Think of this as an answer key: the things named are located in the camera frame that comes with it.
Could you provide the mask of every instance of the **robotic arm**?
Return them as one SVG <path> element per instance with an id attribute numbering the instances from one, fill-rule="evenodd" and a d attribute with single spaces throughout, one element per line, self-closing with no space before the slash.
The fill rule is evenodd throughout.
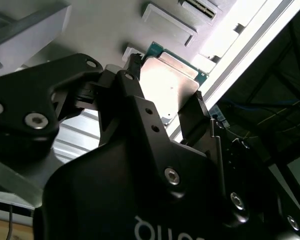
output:
<path id="1" fill-rule="evenodd" d="M 200 92 L 178 113 L 182 144 L 169 139 L 141 63 L 115 74 L 76 54 L 0 77 L 0 186 L 37 207 L 34 239 L 300 239 L 299 208 Z M 59 123 L 84 109 L 100 146 L 61 166 Z"/>

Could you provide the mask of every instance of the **gray metal surface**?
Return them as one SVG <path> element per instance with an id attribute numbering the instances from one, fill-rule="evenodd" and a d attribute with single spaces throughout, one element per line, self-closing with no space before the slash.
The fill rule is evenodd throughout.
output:
<path id="1" fill-rule="evenodd" d="M 67 26 L 71 7 L 61 2 L 0 25 L 0 76 L 14 72 Z"/>
<path id="2" fill-rule="evenodd" d="M 198 71 L 194 70 L 193 68 L 189 67 L 188 65 L 185 65 L 180 60 L 176 59 L 175 57 L 171 56 L 167 52 L 161 53 L 159 59 L 166 64 L 169 64 L 170 66 L 174 67 L 175 69 L 178 69 L 182 73 L 186 74 L 192 79 L 195 79 L 198 75 Z"/>
<path id="3" fill-rule="evenodd" d="M 175 116 L 199 88 L 191 77 L 155 57 L 143 64 L 140 85 L 144 97 L 154 102 L 159 115 L 167 119 Z"/>

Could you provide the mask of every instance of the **screw hole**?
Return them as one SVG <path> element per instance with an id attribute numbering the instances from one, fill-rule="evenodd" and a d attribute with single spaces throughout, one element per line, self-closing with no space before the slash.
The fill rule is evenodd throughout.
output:
<path id="1" fill-rule="evenodd" d="M 130 80 L 133 80 L 134 79 L 134 77 L 132 76 L 132 75 L 130 75 L 129 73 L 125 73 L 125 76 L 128 78 L 128 79 L 130 79 Z"/>
<path id="2" fill-rule="evenodd" d="M 86 61 L 86 64 L 88 64 L 90 67 L 93 67 L 93 68 L 96 68 L 96 67 L 97 67 L 97 64 L 94 63 L 93 61 L 90 61 L 90 60 L 87 60 L 87 61 Z"/>
<path id="3" fill-rule="evenodd" d="M 39 117 L 34 117 L 32 118 L 32 122 L 34 122 L 35 124 L 42 124 L 42 119 Z"/>
<path id="4" fill-rule="evenodd" d="M 160 129 L 159 129 L 157 126 L 155 126 L 155 125 L 152 125 L 151 128 L 152 128 L 152 130 L 155 131 L 156 133 L 158 133 L 158 132 L 160 131 Z"/>
<path id="5" fill-rule="evenodd" d="M 151 109 L 149 109 L 149 108 L 146 108 L 145 111 L 146 111 L 148 114 L 153 114 L 153 112 L 152 112 Z"/>

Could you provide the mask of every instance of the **blue cable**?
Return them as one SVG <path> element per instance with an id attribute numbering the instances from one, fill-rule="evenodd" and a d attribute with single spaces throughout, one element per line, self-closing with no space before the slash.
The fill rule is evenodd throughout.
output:
<path id="1" fill-rule="evenodd" d="M 243 109 L 243 110 L 246 110 L 246 111 L 258 111 L 260 109 L 263 109 L 261 107 L 248 107 L 248 106 L 241 106 L 235 102 L 233 102 L 232 100 L 230 99 L 227 99 L 227 98 L 222 98 L 223 100 L 233 104 L 235 107 L 239 108 L 239 109 Z M 291 100 L 283 100 L 283 101 L 276 101 L 274 104 L 294 104 L 296 103 L 297 101 L 299 101 L 298 99 L 291 99 Z"/>

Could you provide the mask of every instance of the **cable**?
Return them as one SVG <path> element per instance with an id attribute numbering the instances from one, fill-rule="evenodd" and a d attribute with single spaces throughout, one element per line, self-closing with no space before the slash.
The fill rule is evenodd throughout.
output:
<path id="1" fill-rule="evenodd" d="M 295 129 L 295 128 L 296 128 L 296 126 L 293 126 L 293 127 L 290 127 L 288 129 L 285 129 L 285 130 L 282 130 L 282 131 L 276 131 L 276 133 L 285 133 L 285 132 L 290 131 L 290 130 Z"/>
<path id="2" fill-rule="evenodd" d="M 266 110 L 266 111 L 268 111 L 268 112 L 270 112 L 270 113 L 273 113 L 274 115 L 276 115 L 276 116 L 278 116 L 279 118 L 281 118 L 281 119 L 287 121 L 288 123 L 291 123 L 295 128 L 297 128 L 297 129 L 300 131 L 300 127 L 299 127 L 295 122 L 290 121 L 290 120 L 287 119 L 286 117 L 284 117 L 284 116 L 282 116 L 282 115 L 279 115 L 278 113 L 276 113 L 276 112 L 274 112 L 274 111 L 272 111 L 272 110 L 270 110 L 270 109 L 263 108 L 263 107 L 262 107 L 261 109 Z"/>
<path id="3" fill-rule="evenodd" d="M 292 104 L 292 106 L 297 105 L 298 103 L 300 103 L 300 101 L 295 102 L 294 104 Z M 267 117 L 266 119 L 263 119 L 261 122 L 259 122 L 259 123 L 257 124 L 257 126 L 259 126 L 260 124 L 263 124 L 264 122 L 268 121 L 269 119 L 272 119 L 272 118 L 275 117 L 277 114 L 280 114 L 280 113 L 282 113 L 282 112 L 285 111 L 285 110 L 287 110 L 287 108 L 284 108 L 284 109 L 282 109 L 282 110 L 276 112 L 276 114 L 273 114 L 273 115 Z M 250 134 L 250 131 L 248 131 L 248 132 L 246 133 L 246 135 L 244 136 L 243 139 L 247 139 L 249 134 Z"/>
<path id="4" fill-rule="evenodd" d="M 229 133 L 235 135 L 236 137 L 238 137 L 238 138 L 240 138 L 240 139 L 243 139 L 243 138 L 244 138 L 244 136 L 240 136 L 240 135 L 234 133 L 233 131 L 230 131 L 230 130 L 227 129 L 227 128 L 226 128 L 226 130 L 227 130 Z M 256 138 L 258 138 L 258 137 L 259 137 L 259 136 L 251 136 L 251 137 L 249 137 L 249 139 L 256 139 Z"/>
<path id="5" fill-rule="evenodd" d="M 11 239 L 11 235 L 12 235 L 12 228 L 13 228 L 13 219 L 12 219 L 12 205 L 9 206 L 9 230 L 8 230 L 8 234 L 6 236 L 6 240 L 10 240 Z"/>

